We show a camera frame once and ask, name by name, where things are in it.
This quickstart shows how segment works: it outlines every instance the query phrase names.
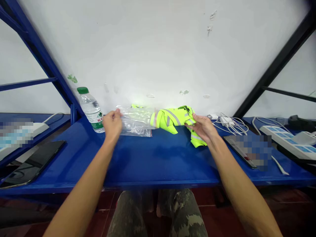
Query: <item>blue metal frame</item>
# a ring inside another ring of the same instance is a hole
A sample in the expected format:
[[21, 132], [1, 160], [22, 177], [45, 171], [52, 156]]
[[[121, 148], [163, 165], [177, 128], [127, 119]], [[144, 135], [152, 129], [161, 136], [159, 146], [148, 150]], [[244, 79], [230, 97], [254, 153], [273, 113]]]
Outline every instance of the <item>blue metal frame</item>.
[[76, 106], [72, 104], [70, 106], [70, 124], [73, 125], [77, 121], [77, 110]]
[[57, 80], [56, 77], [52, 77], [52, 78], [46, 78], [46, 79], [38, 79], [38, 80], [32, 80], [32, 81], [4, 84], [4, 85], [0, 85], [0, 91], [7, 91], [7, 90], [21, 88], [21, 87], [33, 86], [33, 85], [38, 85], [38, 84], [43, 84], [43, 83], [48, 83], [48, 82], [55, 82], [56, 80]]
[[73, 104], [78, 113], [83, 116], [84, 112], [75, 95], [72, 93], [66, 80], [60, 73], [17, 0], [5, 0], [5, 3], [6, 7], [9, 7], [10, 11], [12, 11], [11, 13], [15, 19], [13, 19], [13, 16], [10, 16], [3, 7], [0, 8], [0, 18], [19, 34], [47, 76], [49, 78], [57, 78], [57, 80], [52, 83], [67, 105], [71, 107]]

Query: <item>white cable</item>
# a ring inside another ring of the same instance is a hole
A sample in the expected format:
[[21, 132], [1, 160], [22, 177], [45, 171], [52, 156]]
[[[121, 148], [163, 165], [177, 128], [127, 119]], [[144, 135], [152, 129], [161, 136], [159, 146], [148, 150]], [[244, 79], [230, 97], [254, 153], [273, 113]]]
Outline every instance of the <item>white cable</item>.
[[239, 130], [241, 130], [246, 136], [248, 135], [247, 134], [247, 132], [244, 130], [244, 129], [242, 129], [242, 127], [241, 126], [239, 126], [239, 125], [237, 125], [236, 127], [235, 127], [235, 129], [239, 129]]
[[231, 131], [227, 131], [227, 130], [225, 130], [225, 129], [222, 129], [222, 128], [220, 128], [220, 127], [218, 127], [218, 126], [216, 126], [215, 124], [213, 124], [215, 127], [217, 127], [217, 128], [219, 128], [220, 130], [223, 130], [223, 131], [225, 131], [225, 132], [228, 132], [228, 133], [232, 133], [232, 134], [234, 134], [233, 132], [231, 132]]
[[55, 115], [57, 114], [64, 114], [64, 113], [56, 113], [56, 114], [53, 114], [52, 116], [49, 116], [46, 120], [44, 120], [42, 123], [46, 123], [48, 120], [50, 120], [52, 117], [54, 117]]
[[[222, 112], [220, 112], [220, 114], [221, 114], [221, 116], [223, 117], [223, 119], [224, 119], [226, 122], [219, 122], [218, 120], [220, 119], [220, 117], [218, 117], [218, 119], [213, 123], [213, 125], [214, 125], [215, 127], [219, 128], [220, 130], [223, 130], [223, 131], [225, 131], [225, 132], [234, 134], [234, 135], [236, 135], [236, 134], [238, 134], [238, 135], [243, 135], [243, 133], [244, 133], [245, 135], [248, 135], [248, 134], [247, 134], [247, 131], [249, 131], [249, 128], [248, 128], [248, 126], [244, 123], [244, 121], [242, 121], [240, 118], [231, 118], [231, 117], [228, 117], [228, 116], [226, 116], [226, 115], [225, 115], [224, 113], [222, 113]], [[234, 124], [230, 124], [230, 123], [225, 119], [225, 117], [231, 118]], [[227, 124], [227, 126], [225, 126], [225, 127], [228, 129], [228, 131], [225, 130], [225, 129], [222, 129], [222, 128], [218, 127], [218, 126], [216, 126], [215, 123]]]
[[254, 117], [251, 121], [253, 127], [257, 130], [257, 132], [259, 133], [259, 135], [261, 135], [261, 132], [259, 131], [259, 129], [257, 129], [256, 125], [254, 124], [254, 121], [256, 120], [257, 117]]
[[[271, 120], [271, 121], [273, 121], [273, 122], [278, 123], [279, 125], [278, 125], [278, 124], [275, 124], [275, 123], [272, 124], [272, 123], [268, 123], [268, 122], [262, 121], [262, 120], [260, 120], [259, 118]], [[267, 125], [277, 126], [277, 127], [283, 127], [288, 133], [292, 134], [286, 127], [284, 127], [284, 125], [283, 125], [282, 123], [280, 123], [280, 122], [278, 122], [278, 121], [276, 121], [276, 120], [269, 119], [269, 118], [264, 118], [264, 117], [254, 117], [251, 123], [252, 123], [253, 127], [257, 130], [257, 132], [259, 133], [259, 135], [261, 135], [261, 133], [259, 132], [259, 130], [257, 129], [257, 127], [256, 127], [255, 124], [254, 124], [254, 121], [255, 121], [256, 119], [258, 119], [260, 122], [265, 123], [265, 124], [267, 124]]]
[[242, 133], [241, 133], [241, 132], [238, 132], [238, 131], [237, 131], [237, 129], [236, 129], [235, 127], [230, 126], [230, 128], [231, 128], [233, 131], [235, 131], [238, 135], [242, 135]]

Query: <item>blue shelf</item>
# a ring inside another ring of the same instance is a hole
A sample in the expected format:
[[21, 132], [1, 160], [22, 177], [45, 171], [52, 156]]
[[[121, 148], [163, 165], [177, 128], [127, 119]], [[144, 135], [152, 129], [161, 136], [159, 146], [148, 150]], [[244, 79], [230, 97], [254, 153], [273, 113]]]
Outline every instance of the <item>blue shelf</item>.
[[[104, 188], [184, 188], [215, 186], [220, 177], [207, 147], [194, 148], [190, 132], [176, 127], [178, 134], [163, 129], [152, 131], [151, 138], [121, 136], [114, 149]], [[218, 130], [221, 136], [227, 136]], [[0, 195], [67, 193], [76, 185], [83, 172], [101, 147], [105, 134], [93, 131], [83, 117], [55, 140], [66, 140], [45, 171], [25, 186], [0, 190]], [[283, 176], [272, 162], [268, 171], [251, 169], [230, 147], [233, 156], [255, 185], [308, 186], [316, 176], [298, 166], [279, 151], [273, 156], [290, 176]]]
[[[43, 122], [47, 119], [51, 114], [15, 114], [15, 113], [0, 113], [0, 124], [2, 125], [3, 122], [12, 121], [13, 119], [32, 119], [33, 122]], [[33, 145], [38, 144], [42, 140], [44, 140], [47, 136], [54, 133], [56, 130], [64, 126], [67, 122], [70, 121], [70, 115], [62, 115], [58, 114], [52, 117], [49, 121], [47, 121], [47, 125], [49, 129], [42, 132], [41, 134], [34, 137]], [[2, 161], [0, 161], [0, 167], [6, 166], [7, 164], [11, 163], [13, 160], [18, 158], [20, 155], [31, 149], [32, 147], [21, 147], [16, 149], [11, 154], [7, 155]]]

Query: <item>leg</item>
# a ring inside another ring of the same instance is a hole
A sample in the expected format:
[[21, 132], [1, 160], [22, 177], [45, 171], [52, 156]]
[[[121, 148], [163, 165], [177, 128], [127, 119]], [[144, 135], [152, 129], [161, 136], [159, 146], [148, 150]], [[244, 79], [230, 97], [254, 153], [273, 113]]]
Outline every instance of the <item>leg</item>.
[[200, 210], [190, 189], [160, 190], [157, 215], [172, 218], [171, 237], [207, 236]]
[[124, 191], [121, 194], [107, 236], [147, 237], [140, 193]]

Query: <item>plastic bottle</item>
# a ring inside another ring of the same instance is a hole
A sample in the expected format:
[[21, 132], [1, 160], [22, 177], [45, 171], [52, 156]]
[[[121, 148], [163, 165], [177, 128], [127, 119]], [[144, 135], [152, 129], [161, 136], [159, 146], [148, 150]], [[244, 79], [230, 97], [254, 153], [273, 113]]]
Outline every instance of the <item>plastic bottle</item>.
[[103, 133], [104, 127], [102, 124], [103, 114], [96, 99], [89, 94], [87, 87], [78, 87], [77, 91], [80, 94], [80, 105], [87, 119], [91, 123], [93, 129], [97, 133]]

